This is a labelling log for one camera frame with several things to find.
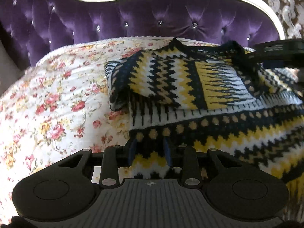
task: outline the quilted fabric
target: quilted fabric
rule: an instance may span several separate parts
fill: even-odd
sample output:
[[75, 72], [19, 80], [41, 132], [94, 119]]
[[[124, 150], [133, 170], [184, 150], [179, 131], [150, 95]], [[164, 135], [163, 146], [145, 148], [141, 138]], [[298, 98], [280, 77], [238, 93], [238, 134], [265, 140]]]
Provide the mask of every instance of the quilted fabric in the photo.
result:
[[21, 69], [61, 46], [116, 37], [235, 40], [249, 47], [278, 39], [268, 16], [239, 0], [0, 0], [0, 23], [1, 40]]
[[[81, 149], [101, 152], [127, 142], [129, 114], [110, 110], [104, 63], [171, 40], [122, 38], [64, 47], [9, 88], [0, 98], [0, 224], [17, 215], [12, 191], [21, 179]], [[142, 166], [137, 161], [132, 168], [121, 168], [121, 180], [138, 172], [148, 178], [156, 171], [163, 177], [169, 167], [154, 156], [154, 163]], [[98, 178], [97, 172], [93, 182]]]

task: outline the floral bedspread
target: floral bedspread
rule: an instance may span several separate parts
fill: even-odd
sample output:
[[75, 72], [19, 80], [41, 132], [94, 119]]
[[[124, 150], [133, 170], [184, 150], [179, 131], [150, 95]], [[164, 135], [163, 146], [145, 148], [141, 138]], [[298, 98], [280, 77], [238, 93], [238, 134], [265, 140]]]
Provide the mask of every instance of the floral bedspread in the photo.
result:
[[[0, 224], [17, 215], [12, 190], [23, 178], [81, 149], [101, 152], [127, 142], [129, 114], [109, 108], [104, 63], [142, 48], [161, 48], [171, 40], [120, 38], [63, 47], [46, 55], [8, 89], [0, 98]], [[168, 170], [161, 161], [121, 168], [120, 178], [132, 177], [142, 167], [148, 176], [154, 170]], [[92, 181], [98, 182], [98, 174]]]

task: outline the pink rose print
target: pink rose print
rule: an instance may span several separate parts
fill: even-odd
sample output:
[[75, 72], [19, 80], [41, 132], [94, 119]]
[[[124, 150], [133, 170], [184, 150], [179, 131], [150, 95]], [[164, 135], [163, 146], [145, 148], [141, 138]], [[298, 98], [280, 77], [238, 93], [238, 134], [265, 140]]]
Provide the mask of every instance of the pink rose print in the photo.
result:
[[11, 120], [13, 119], [13, 112], [10, 112], [9, 114], [6, 114], [4, 117], [4, 120]]
[[112, 140], [113, 140], [113, 136], [111, 135], [110, 136], [105, 135], [101, 137], [101, 142], [103, 145], [110, 143]]
[[102, 152], [101, 146], [98, 144], [93, 144], [93, 146], [90, 147], [92, 150], [92, 153], [100, 153]]
[[20, 129], [20, 134], [22, 135], [22, 136], [24, 136], [25, 134], [26, 134], [26, 130], [25, 129]]
[[78, 129], [77, 129], [77, 135], [74, 135], [74, 138], [75, 138], [75, 137], [78, 137], [78, 138], [83, 137], [83, 134], [82, 134], [82, 133], [84, 133], [84, 127], [83, 127], [83, 128], [78, 128]]
[[100, 125], [101, 125], [101, 122], [99, 120], [96, 120], [96, 121], [93, 122], [93, 127], [94, 128], [99, 128]]
[[21, 139], [20, 135], [14, 135], [14, 144], [18, 144]]
[[83, 128], [79, 128], [79, 129], [77, 129], [77, 133], [78, 133], [78, 134], [83, 133], [83, 131], [84, 131], [84, 129], [83, 129]]
[[77, 112], [79, 110], [82, 110], [85, 107], [86, 103], [82, 100], [80, 100], [77, 104], [72, 106], [72, 111]]
[[47, 98], [47, 100], [45, 101], [45, 104], [47, 105], [52, 105], [54, 103], [56, 103], [56, 101], [59, 100], [59, 95], [58, 94], [50, 94]]
[[50, 161], [48, 161], [48, 163], [47, 164], [45, 164], [45, 167], [48, 167], [48, 166], [50, 166], [52, 163], [50, 162]]
[[93, 86], [92, 86], [92, 92], [93, 93], [99, 93], [100, 92], [100, 88], [96, 84], [93, 84]]
[[57, 140], [63, 135], [64, 131], [65, 129], [63, 128], [62, 124], [57, 124], [52, 131], [47, 132], [47, 138]]
[[45, 104], [39, 105], [39, 106], [37, 106], [37, 110], [36, 110], [35, 114], [39, 115], [39, 114], [43, 113], [45, 110], [46, 110]]
[[110, 112], [109, 113], [109, 120], [115, 120], [116, 117], [118, 117], [119, 115], [123, 115], [124, 112], [122, 110], [117, 111], [117, 112]]
[[14, 92], [14, 93], [11, 95], [10, 99], [13, 99], [15, 96], [16, 96], [16, 93]]
[[141, 48], [134, 48], [134, 49], [126, 52], [124, 55], [122, 55], [122, 58], [130, 57], [130, 56], [132, 56], [134, 53], [136, 53], [139, 50], [141, 50]]
[[71, 76], [71, 74], [72, 74], [72, 70], [67, 71], [67, 72], [64, 73], [63, 77], [67, 79], [68, 77]]
[[23, 100], [23, 99], [25, 99], [25, 98], [26, 98], [25, 94], [22, 94], [22, 95], [17, 99], [17, 101]]
[[54, 110], [56, 110], [57, 109], [57, 106], [56, 105], [54, 105], [54, 106], [51, 106], [51, 108], [50, 108], [50, 112], [53, 112]]
[[61, 61], [60, 62], [60, 65], [58, 66], [58, 69], [62, 69], [65, 67], [65, 62], [64, 61]]
[[32, 165], [32, 162], [34, 161], [34, 155], [32, 154], [30, 157], [26, 156], [25, 158], [25, 163], [27, 165], [27, 168], [29, 170], [31, 170], [31, 165]]
[[45, 79], [46, 79], [45, 77], [39, 77], [39, 79], [38, 79], [39, 83], [42, 84], [45, 81]]

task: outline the knitted sweater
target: knitted sweater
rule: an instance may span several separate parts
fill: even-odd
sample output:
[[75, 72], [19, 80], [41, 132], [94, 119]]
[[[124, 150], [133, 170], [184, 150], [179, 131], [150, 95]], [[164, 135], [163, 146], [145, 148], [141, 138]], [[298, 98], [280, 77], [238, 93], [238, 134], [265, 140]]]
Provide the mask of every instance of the knitted sweater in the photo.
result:
[[200, 152], [229, 152], [286, 182], [287, 215], [303, 216], [303, 103], [288, 70], [248, 66], [244, 54], [234, 41], [206, 47], [173, 39], [108, 62], [111, 109], [129, 106], [141, 157], [163, 157], [164, 136]]

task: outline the dark fabric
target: dark fabric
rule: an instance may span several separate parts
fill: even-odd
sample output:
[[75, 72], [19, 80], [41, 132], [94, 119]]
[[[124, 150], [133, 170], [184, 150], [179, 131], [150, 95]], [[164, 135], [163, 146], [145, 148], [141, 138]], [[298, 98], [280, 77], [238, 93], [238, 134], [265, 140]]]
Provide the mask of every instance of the dark fabric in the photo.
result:
[[0, 23], [3, 44], [22, 69], [61, 46], [115, 37], [235, 40], [242, 46], [278, 39], [269, 17], [239, 0], [0, 0]]

